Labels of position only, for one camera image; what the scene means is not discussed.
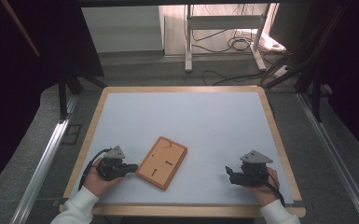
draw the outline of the metal rail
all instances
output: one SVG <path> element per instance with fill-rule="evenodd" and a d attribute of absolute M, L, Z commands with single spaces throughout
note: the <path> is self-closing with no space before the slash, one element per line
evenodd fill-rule
<path fill-rule="evenodd" d="M 324 145 L 324 149 L 329 159 L 333 163 L 333 166 L 336 169 L 338 176 L 344 185 L 344 188 L 348 191 L 348 194 L 350 195 L 352 202 L 359 213 L 359 186 L 356 184 L 344 161 L 339 156 L 334 143 L 331 141 L 328 133 L 324 129 L 324 125 L 321 122 L 318 122 L 316 117 L 313 116 L 311 112 L 311 104 L 307 99 L 306 93 L 298 93 L 297 97 L 303 106 L 303 109 L 306 112 L 312 127 Z"/>
<path fill-rule="evenodd" d="M 31 209 L 34 206 L 39 190 L 42 188 L 43 182 L 45 181 L 46 175 L 48 174 L 48 169 L 54 159 L 68 123 L 71 119 L 71 115 L 74 111 L 77 100 L 77 95 L 73 95 L 69 99 L 67 106 L 68 117 L 63 122 L 57 124 L 50 140 L 48 141 L 45 152 L 43 153 L 42 158 L 40 159 L 40 162 L 35 169 L 34 175 L 32 176 L 27 189 L 22 195 L 21 201 L 10 223 L 25 223 L 27 220 Z"/>

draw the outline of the black cable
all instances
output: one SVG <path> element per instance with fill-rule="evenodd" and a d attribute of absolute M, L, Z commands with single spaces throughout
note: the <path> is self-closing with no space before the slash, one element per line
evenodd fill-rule
<path fill-rule="evenodd" d="M 201 75 L 201 78 L 202 78 L 202 81 L 204 83 L 205 86 L 208 86 L 208 84 L 206 84 L 206 81 L 205 81 L 205 74 L 206 73 L 214 73 L 222 78 L 224 78 L 223 80 L 220 80 L 220 81 L 217 81 L 215 82 L 214 84 L 212 84 L 212 86 L 215 86 L 221 82 L 225 82 L 225 81 L 228 81 L 228 80 L 231 80 L 231 81 L 234 81 L 234 82 L 243 82 L 245 80 L 249 80 L 249 79 L 253 79 L 253 78 L 258 78 L 260 76 L 262 76 L 263 74 L 262 73 L 258 73 L 258 74 L 252 74 L 252 75 L 243 75 L 243 76 L 238 76 L 238 77 L 226 77 L 226 76 L 223 76 L 222 74 L 218 73 L 218 72 L 215 72 L 215 71 L 211 71 L 211 70 L 206 70 L 202 73 Z"/>
<path fill-rule="evenodd" d="M 222 83 L 222 82 L 225 82 L 225 81 L 235 81 L 235 82 L 243 82 L 243 81 L 246 81 L 246 80 L 250 80 L 250 79 L 254 79 L 254 78 L 259 78 L 260 76 L 262 76 L 263 74 L 262 73 L 259 73 L 259 74 L 252 74 L 252 75 L 243 75 L 243 76 L 239 76 L 239 77 L 230 77 L 230 78 L 226 78 L 226 79 L 223 79 L 223 80 L 220 80 L 220 81 L 217 81 L 215 82 L 214 84 L 212 84 L 213 86 L 216 86 L 217 84 L 219 83 Z"/>
<path fill-rule="evenodd" d="M 272 61 L 270 61 L 269 59 L 267 59 L 267 58 L 266 58 L 267 55 L 282 55 L 282 54 L 279 53 L 279 52 L 275 52 L 275 53 L 265 53 L 265 54 L 262 54 L 262 55 L 261 55 L 261 57 L 262 57 L 262 58 L 264 59 L 264 61 L 266 61 L 267 63 L 276 63 L 276 62 L 278 62 L 278 61 L 272 62 Z"/>
<path fill-rule="evenodd" d="M 315 37 L 320 34 L 324 30 L 324 28 L 327 26 L 328 22 L 331 20 L 334 14 L 327 14 L 322 22 L 320 22 L 315 29 L 312 30 L 310 35 L 307 35 L 307 37 L 304 38 L 304 40 L 294 49 L 292 50 L 292 56 L 293 60 L 296 57 L 301 57 L 304 54 L 307 53 L 309 50 L 309 47 L 312 44 L 312 41 L 315 39 Z"/>
<path fill-rule="evenodd" d="M 208 15 L 211 15 L 211 12 L 209 12 L 207 5 L 205 5 L 205 9 L 207 10 Z"/>
<path fill-rule="evenodd" d="M 86 180 L 86 176 L 87 176 L 87 174 L 88 174 L 89 171 L 90 171 L 90 168 L 93 167 L 92 164 L 94 163 L 94 161 L 95 161 L 101 154 L 103 154 L 104 152 L 108 152 L 109 150 L 110 150 L 110 148 L 109 148 L 109 149 L 101 150 L 100 152 L 97 153 L 97 155 L 95 155 L 94 158 L 92 158 L 91 161 L 89 161 L 89 164 L 86 166 L 86 168 L 84 169 L 83 175 L 81 176 L 78 190 L 80 190 L 81 187 L 83 186 L 84 181 Z"/>
<path fill-rule="evenodd" d="M 288 56 L 283 56 L 276 63 L 272 64 L 269 69 L 264 73 L 262 78 L 260 79 L 259 86 L 263 87 L 263 82 L 270 76 L 273 76 L 287 61 Z"/>
<path fill-rule="evenodd" d="M 246 5 L 245 15 L 247 15 L 247 14 L 246 14 L 246 11 L 248 10 L 248 4 L 245 4 L 245 5 Z"/>
<path fill-rule="evenodd" d="M 240 4 L 237 4 L 237 6 L 235 7 L 234 11 L 231 12 L 231 15 L 234 15 L 234 12 L 237 11 L 237 15 L 238 15 L 238 9 L 240 9 Z"/>
<path fill-rule="evenodd" d="M 284 207 L 284 198 L 283 195 L 279 192 L 279 190 L 277 188 L 275 188 L 274 186 L 272 186 L 269 181 L 265 181 L 260 179 L 257 175 L 255 175 L 255 173 L 253 173 L 252 171 L 250 171 L 249 169 L 246 168 L 246 170 L 249 172 L 249 174 L 251 174 L 254 178 L 256 178 L 258 181 L 260 181 L 261 183 L 263 183 L 267 188 L 269 188 L 274 194 L 275 196 L 277 196 L 277 198 L 279 198 L 279 200 L 281 201 L 282 206 Z M 278 187 L 278 185 L 275 182 L 275 179 L 269 174 L 269 172 L 267 172 L 267 174 L 271 177 L 272 181 L 274 182 L 275 186 Z"/>
<path fill-rule="evenodd" d="M 214 33 L 214 34 L 212 34 L 212 35 L 207 35 L 207 36 L 205 36 L 205 37 L 203 37 L 203 38 L 201 38 L 201 39 L 196 39 L 196 37 L 194 37 L 194 32 L 193 32 L 193 30 L 191 30 L 191 35 L 193 36 L 193 39 L 194 39 L 195 41 L 201 41 L 201 40 L 204 40 L 204 39 L 208 39 L 208 38 L 210 38 L 210 37 L 212 37 L 212 36 L 214 36 L 214 35 L 220 35 L 220 34 L 224 33 L 224 32 L 227 31 L 227 30 L 222 30 L 222 31 L 219 31 L 219 32 Z"/>
<path fill-rule="evenodd" d="M 183 7 L 183 32 L 185 33 L 185 40 L 187 40 L 187 35 L 186 35 L 186 23 L 187 23 L 187 18 L 186 18 L 186 5 L 184 5 L 184 7 Z"/>
<path fill-rule="evenodd" d="M 238 49 L 238 48 L 236 48 L 235 47 L 235 44 L 236 43 L 247 43 L 247 46 L 246 46 L 246 48 L 244 48 L 244 49 Z M 192 45 L 193 47 L 196 47 L 196 48 L 200 48 L 200 49 L 205 49 L 205 50 L 207 50 L 207 51 L 210 51 L 210 52 L 212 52 L 212 53 L 222 53 L 222 52 L 226 52 L 226 51 L 228 51 L 228 50 L 230 50 L 230 49 L 235 49 L 235 50 L 237 50 L 237 51 L 245 51 L 245 50 L 247 50 L 247 49 L 249 49 L 249 42 L 246 40 L 246 39 L 244 39 L 244 38 L 238 38 L 238 37 L 232 37 L 232 38 L 230 38 L 229 40 L 228 40 L 228 48 L 227 49 L 222 49 L 222 50 L 212 50 L 212 49 L 207 49 L 207 48 L 205 48 L 205 47 L 203 47 L 203 46 L 200 46 L 200 45 Z"/>
<path fill-rule="evenodd" d="M 245 9 L 245 5 L 246 4 L 242 4 L 242 12 L 241 12 L 241 15 L 243 15 L 243 10 Z"/>

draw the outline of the finger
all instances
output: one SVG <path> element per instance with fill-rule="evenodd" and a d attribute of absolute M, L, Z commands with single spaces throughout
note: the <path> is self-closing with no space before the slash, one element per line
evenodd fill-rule
<path fill-rule="evenodd" d="M 267 167 L 267 172 L 269 172 L 269 174 L 274 178 L 274 179 L 277 179 L 278 178 L 278 173 L 276 170 L 270 168 L 270 167 Z"/>
<path fill-rule="evenodd" d="M 92 165 L 97 166 L 101 161 L 101 158 L 98 158 Z"/>
<path fill-rule="evenodd" d="M 278 172 L 276 170 L 272 170 L 271 174 L 272 182 L 271 184 L 276 185 L 275 187 L 278 189 L 280 186 L 279 179 L 278 179 Z"/>
<path fill-rule="evenodd" d="M 87 174 L 87 176 L 90 176 L 90 175 L 94 175 L 94 176 L 95 176 L 94 178 L 98 178 L 98 179 L 100 179 L 100 180 L 103 180 L 103 178 L 102 178 L 99 174 L 97 174 L 97 173 L 89 172 L 89 173 Z"/>
<path fill-rule="evenodd" d="M 111 182 L 113 182 L 116 185 L 120 183 L 123 179 L 124 177 L 116 177 L 115 179 L 111 180 Z"/>

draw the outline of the wrist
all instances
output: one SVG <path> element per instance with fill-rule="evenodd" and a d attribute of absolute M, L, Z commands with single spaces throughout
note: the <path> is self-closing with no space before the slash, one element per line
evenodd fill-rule
<path fill-rule="evenodd" d="M 264 207 L 267 204 L 276 201 L 277 197 L 272 193 L 268 193 L 268 194 L 256 195 L 256 199 L 258 201 L 258 204 L 260 204 L 261 207 Z"/>
<path fill-rule="evenodd" d="M 88 185 L 84 186 L 90 193 L 95 195 L 98 198 L 101 198 L 101 196 L 104 194 L 105 189 L 101 188 L 101 186 L 98 185 Z"/>

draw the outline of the orange wooden block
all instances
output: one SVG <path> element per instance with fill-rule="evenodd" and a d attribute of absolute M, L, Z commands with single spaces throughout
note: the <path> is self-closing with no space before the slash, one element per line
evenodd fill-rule
<path fill-rule="evenodd" d="M 136 174 L 147 182 L 166 189 L 187 154 L 184 147 L 170 139 L 160 137 L 147 153 Z"/>

